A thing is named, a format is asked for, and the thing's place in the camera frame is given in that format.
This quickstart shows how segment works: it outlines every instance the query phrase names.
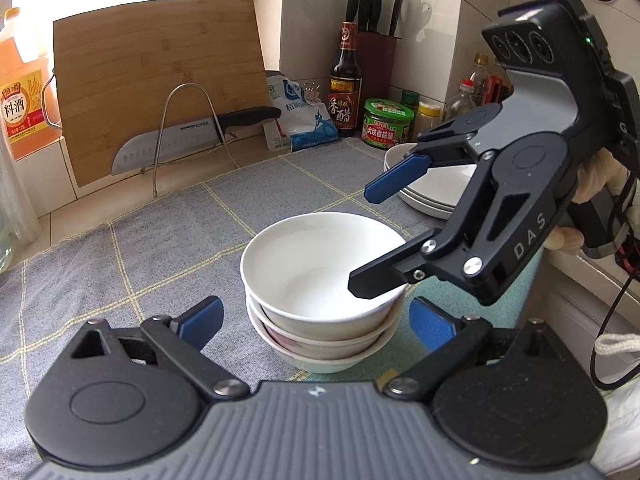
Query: stack of bowls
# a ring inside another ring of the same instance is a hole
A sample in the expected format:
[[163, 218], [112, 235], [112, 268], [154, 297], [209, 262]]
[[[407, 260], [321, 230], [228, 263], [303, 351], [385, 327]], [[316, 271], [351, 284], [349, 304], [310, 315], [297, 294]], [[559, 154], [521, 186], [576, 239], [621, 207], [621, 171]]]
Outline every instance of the stack of bowls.
[[[384, 171], [401, 162], [404, 154], [414, 146], [414, 142], [408, 142], [388, 150], [385, 154]], [[475, 164], [433, 168], [425, 176], [400, 190], [398, 196], [414, 209], [446, 220], [458, 204], [475, 170]]]
[[400, 323], [405, 285], [373, 300], [347, 289], [349, 273], [404, 243], [360, 215], [311, 213], [260, 232], [242, 254], [247, 313], [285, 362], [339, 372], [380, 350]]

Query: gray ridged panel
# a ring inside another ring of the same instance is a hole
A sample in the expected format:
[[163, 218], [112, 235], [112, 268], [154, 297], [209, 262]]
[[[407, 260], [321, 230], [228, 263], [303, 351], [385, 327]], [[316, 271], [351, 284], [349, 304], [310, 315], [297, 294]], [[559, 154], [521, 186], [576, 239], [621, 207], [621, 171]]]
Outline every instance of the gray ridged panel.
[[263, 383], [221, 402], [191, 438], [158, 460], [119, 472], [47, 463], [30, 480], [597, 480], [581, 464], [562, 472], [501, 471], [450, 444], [420, 404], [370, 383]]

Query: metal bolt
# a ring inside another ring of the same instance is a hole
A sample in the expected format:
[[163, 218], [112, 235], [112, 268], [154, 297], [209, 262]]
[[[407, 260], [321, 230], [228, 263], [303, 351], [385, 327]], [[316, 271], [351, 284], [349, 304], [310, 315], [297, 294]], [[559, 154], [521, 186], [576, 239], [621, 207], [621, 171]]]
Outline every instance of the metal bolt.
[[240, 379], [224, 379], [213, 385], [213, 391], [223, 397], [239, 397], [247, 392], [247, 385]]
[[420, 383], [411, 377], [396, 377], [387, 385], [389, 390], [396, 395], [413, 395], [420, 389]]
[[422, 251], [429, 254], [436, 248], [437, 242], [433, 238], [422, 244]]
[[477, 256], [474, 256], [473, 258], [469, 258], [465, 262], [464, 266], [462, 267], [462, 270], [467, 276], [472, 276], [473, 274], [477, 274], [480, 271], [480, 269], [482, 269], [482, 260]]

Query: metal wire handle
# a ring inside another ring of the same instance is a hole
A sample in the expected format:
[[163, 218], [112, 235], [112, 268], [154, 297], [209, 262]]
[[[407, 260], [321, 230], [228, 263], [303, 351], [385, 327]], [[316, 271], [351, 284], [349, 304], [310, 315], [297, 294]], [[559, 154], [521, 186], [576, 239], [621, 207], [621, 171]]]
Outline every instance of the metal wire handle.
[[62, 123], [58, 124], [58, 123], [54, 123], [51, 121], [51, 119], [49, 119], [49, 115], [47, 114], [47, 105], [44, 101], [44, 91], [47, 89], [47, 86], [49, 86], [51, 84], [51, 82], [53, 81], [53, 78], [55, 78], [55, 74], [53, 73], [53, 70], [51, 71], [51, 77], [49, 78], [49, 80], [44, 83], [44, 85], [42, 86], [42, 91], [40, 92], [40, 102], [42, 103], [42, 115], [44, 116], [44, 121], [51, 126], [52, 128], [55, 128], [57, 130], [61, 130], [62, 129]]
[[211, 102], [211, 98], [209, 97], [209, 94], [207, 93], [207, 91], [202, 86], [196, 83], [182, 83], [181, 85], [178, 85], [172, 90], [172, 92], [169, 94], [169, 97], [167, 97], [166, 101], [164, 102], [164, 112], [162, 112], [162, 121], [160, 122], [160, 129], [158, 130], [158, 140], [156, 141], [156, 156], [154, 157], [154, 177], [153, 177], [154, 198], [158, 198], [158, 188], [156, 187], [156, 173], [158, 172], [158, 158], [160, 157], [160, 143], [162, 142], [162, 131], [164, 130], [164, 120], [166, 119], [166, 110], [169, 107], [169, 101], [171, 101], [171, 98], [174, 96], [174, 94], [179, 89], [185, 88], [187, 86], [193, 86], [194, 88], [202, 90], [203, 94], [206, 95], [207, 101], [209, 102], [209, 107], [211, 108], [211, 113], [213, 114], [213, 120], [216, 125], [216, 130], [218, 132], [218, 135], [220, 136], [220, 140], [222, 140], [222, 144], [224, 144], [225, 146], [226, 154], [234, 162], [234, 164], [236, 165], [236, 168], [240, 167], [240, 164], [238, 164], [238, 162], [233, 158], [233, 156], [231, 155], [231, 152], [229, 151], [229, 146], [227, 145], [226, 139], [225, 139], [225, 133], [222, 131], [222, 127], [220, 127], [220, 122], [218, 121], [218, 115], [216, 114], [216, 111], [213, 109], [213, 103]]

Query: dark glass bottle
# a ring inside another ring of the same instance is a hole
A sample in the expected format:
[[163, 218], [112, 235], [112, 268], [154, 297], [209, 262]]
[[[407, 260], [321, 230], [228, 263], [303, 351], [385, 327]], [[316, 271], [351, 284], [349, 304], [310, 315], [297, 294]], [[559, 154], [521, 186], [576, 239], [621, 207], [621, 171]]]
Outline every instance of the dark glass bottle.
[[331, 69], [331, 83], [326, 107], [341, 137], [353, 135], [360, 110], [362, 71], [356, 60], [355, 23], [342, 24], [340, 56]]

